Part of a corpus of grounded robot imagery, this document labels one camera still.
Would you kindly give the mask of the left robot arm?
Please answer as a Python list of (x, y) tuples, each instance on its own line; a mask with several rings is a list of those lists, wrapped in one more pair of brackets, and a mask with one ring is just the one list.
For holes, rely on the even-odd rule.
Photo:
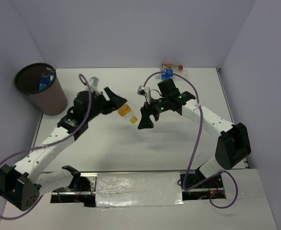
[(75, 191), (81, 186), (80, 172), (66, 165), (57, 172), (44, 173), (44, 169), (88, 128), (88, 122), (100, 114), (107, 115), (122, 107), (127, 100), (104, 89), (108, 98), (97, 90), (81, 91), (73, 106), (57, 123), (45, 141), (13, 166), (0, 167), (0, 196), (27, 211), (45, 193), (65, 186)]

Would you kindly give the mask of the orange label bottle yellow cap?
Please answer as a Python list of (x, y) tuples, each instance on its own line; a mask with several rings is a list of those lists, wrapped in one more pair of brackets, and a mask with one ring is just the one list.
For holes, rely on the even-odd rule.
[(135, 124), (138, 119), (133, 113), (133, 110), (128, 104), (124, 104), (117, 110), (118, 114), (123, 117), (124, 119), (130, 121), (132, 124)]

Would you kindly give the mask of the blue label bottle white cap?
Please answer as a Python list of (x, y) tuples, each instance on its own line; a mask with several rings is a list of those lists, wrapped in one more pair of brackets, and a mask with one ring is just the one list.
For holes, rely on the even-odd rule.
[(47, 73), (43, 73), (41, 75), (41, 78), (39, 80), (39, 90), (43, 90), (44, 88), (46, 88), (49, 85), (46, 80), (46, 76), (47, 76)]

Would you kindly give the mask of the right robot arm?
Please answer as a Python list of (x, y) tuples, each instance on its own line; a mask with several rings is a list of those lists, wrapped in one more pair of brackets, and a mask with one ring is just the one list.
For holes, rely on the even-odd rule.
[(224, 120), (201, 105), (190, 92), (180, 92), (172, 79), (158, 83), (158, 87), (161, 92), (159, 99), (151, 97), (150, 88), (138, 88), (138, 94), (145, 97), (145, 103), (140, 109), (138, 129), (153, 128), (151, 116), (158, 121), (161, 113), (173, 111), (199, 124), (200, 130), (205, 130), (217, 141), (213, 157), (195, 170), (198, 186), (207, 187), (212, 182), (213, 175), (232, 169), (251, 153), (245, 125)]

